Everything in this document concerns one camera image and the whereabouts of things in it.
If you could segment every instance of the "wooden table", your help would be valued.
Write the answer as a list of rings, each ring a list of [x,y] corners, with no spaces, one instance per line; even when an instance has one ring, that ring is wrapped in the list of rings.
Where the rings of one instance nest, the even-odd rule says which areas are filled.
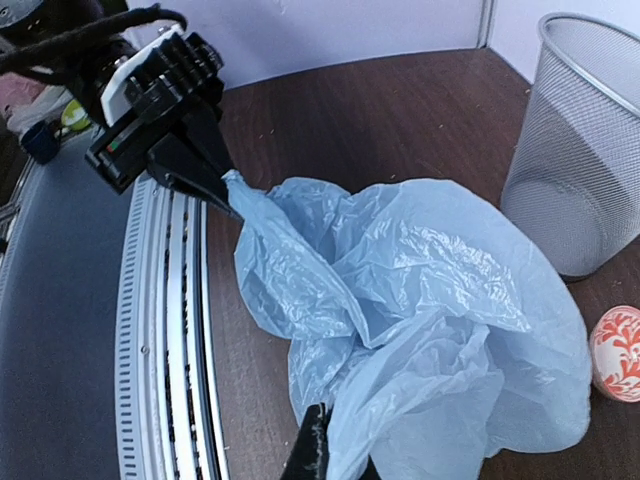
[[[250,185],[291,176],[356,192],[379,182],[451,178],[497,204],[529,85],[489,50],[407,55],[299,73],[226,94],[223,132]],[[259,330],[235,281],[239,226],[209,217],[216,371],[232,478],[276,479],[297,427],[288,343]],[[618,304],[640,303],[640,247],[571,286],[589,329]],[[483,479],[640,478],[640,406],[594,393],[581,444],[549,455],[502,452]]]

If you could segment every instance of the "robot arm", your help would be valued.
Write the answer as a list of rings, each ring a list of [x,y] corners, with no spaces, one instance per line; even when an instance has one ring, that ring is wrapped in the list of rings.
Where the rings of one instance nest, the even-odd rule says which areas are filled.
[[[141,52],[119,35],[160,19],[180,26]],[[221,179],[233,168],[218,128],[222,62],[185,28],[182,15],[159,5],[104,17],[97,0],[0,0],[0,48],[9,50],[0,74],[71,91],[105,129],[87,160],[117,192],[146,170],[237,217]]]

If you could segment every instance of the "light blue plastic bag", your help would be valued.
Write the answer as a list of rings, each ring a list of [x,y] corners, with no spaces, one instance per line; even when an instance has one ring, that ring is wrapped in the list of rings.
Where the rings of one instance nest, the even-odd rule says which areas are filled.
[[[463,187],[350,195],[305,178],[269,194],[226,176],[245,219],[238,283],[258,325],[292,340],[301,421],[333,406],[328,480],[368,455],[385,480],[476,478],[502,448],[552,452],[589,423],[580,312],[542,253]]]

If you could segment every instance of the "patterned cup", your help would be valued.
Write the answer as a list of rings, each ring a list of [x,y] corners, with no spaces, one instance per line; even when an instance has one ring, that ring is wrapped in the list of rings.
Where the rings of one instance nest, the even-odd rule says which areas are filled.
[[[640,310],[614,307],[591,333],[593,383],[607,397],[640,401]]]

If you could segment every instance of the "silver wastebasket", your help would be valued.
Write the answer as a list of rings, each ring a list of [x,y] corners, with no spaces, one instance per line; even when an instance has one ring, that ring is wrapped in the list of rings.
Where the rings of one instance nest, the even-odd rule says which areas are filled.
[[[640,234],[640,39],[569,14],[539,28],[501,207],[561,275],[582,278]]]

